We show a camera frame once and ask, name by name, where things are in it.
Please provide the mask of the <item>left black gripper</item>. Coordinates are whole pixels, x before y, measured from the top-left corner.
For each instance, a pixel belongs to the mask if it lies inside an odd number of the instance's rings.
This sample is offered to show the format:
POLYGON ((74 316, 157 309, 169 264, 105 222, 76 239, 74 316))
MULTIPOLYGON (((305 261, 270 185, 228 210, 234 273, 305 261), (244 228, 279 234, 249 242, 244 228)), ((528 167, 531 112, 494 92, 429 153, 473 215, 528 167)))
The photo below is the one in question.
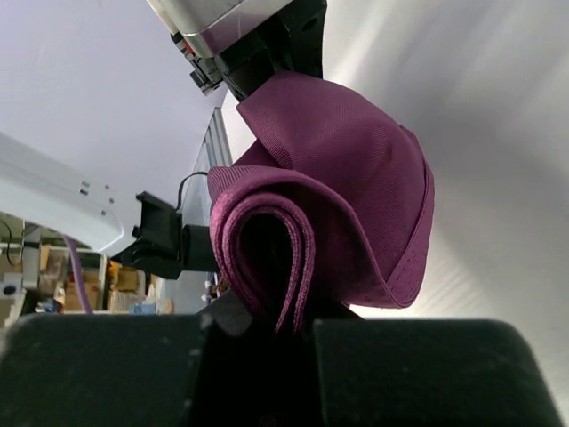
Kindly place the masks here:
POLYGON ((238 101, 276 73, 323 76, 327 2, 295 0, 217 56, 221 77, 238 101))

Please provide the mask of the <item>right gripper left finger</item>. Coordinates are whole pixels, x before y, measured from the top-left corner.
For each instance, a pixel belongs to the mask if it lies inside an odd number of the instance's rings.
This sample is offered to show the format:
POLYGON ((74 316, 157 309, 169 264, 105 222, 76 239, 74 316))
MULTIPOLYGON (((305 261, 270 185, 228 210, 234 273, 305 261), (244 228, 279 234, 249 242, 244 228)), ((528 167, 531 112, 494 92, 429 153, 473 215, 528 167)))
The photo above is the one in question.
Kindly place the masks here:
POLYGON ((195 315, 28 315, 1 335, 4 426, 222 426, 221 357, 252 324, 195 315))

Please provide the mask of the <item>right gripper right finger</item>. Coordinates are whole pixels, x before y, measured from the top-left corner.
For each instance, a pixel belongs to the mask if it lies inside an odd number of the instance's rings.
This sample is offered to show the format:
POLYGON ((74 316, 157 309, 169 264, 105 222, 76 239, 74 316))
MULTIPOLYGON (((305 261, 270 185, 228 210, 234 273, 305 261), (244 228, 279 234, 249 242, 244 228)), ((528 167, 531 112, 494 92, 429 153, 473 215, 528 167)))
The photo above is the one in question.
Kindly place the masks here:
POLYGON ((314 309, 324 426, 559 426, 524 337, 492 319, 365 320, 314 309))

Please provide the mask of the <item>purple cloth napkin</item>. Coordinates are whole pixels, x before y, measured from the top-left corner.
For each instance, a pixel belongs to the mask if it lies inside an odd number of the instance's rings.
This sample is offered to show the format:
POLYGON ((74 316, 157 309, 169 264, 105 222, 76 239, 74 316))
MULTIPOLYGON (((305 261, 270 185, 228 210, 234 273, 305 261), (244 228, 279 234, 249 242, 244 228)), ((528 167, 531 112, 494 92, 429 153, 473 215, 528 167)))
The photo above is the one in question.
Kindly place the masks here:
POLYGON ((282 333, 299 332, 317 298, 410 306, 435 205, 414 134, 359 93, 293 72, 238 111, 255 140, 208 174, 210 236, 249 313, 282 333))

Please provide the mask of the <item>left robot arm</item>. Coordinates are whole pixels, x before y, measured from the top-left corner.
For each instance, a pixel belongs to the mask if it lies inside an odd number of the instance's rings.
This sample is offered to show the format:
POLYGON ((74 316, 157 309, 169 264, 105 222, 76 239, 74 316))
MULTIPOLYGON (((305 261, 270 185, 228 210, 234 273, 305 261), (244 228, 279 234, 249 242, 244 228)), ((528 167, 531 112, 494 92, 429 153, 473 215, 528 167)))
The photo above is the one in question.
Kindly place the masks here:
MULTIPOLYGON (((279 71, 320 77, 324 1, 153 1, 202 93, 242 101, 279 71)), ((1 139, 1 208, 71 236, 127 266, 175 279, 215 271, 209 230, 180 205, 123 192, 9 136, 1 139)))

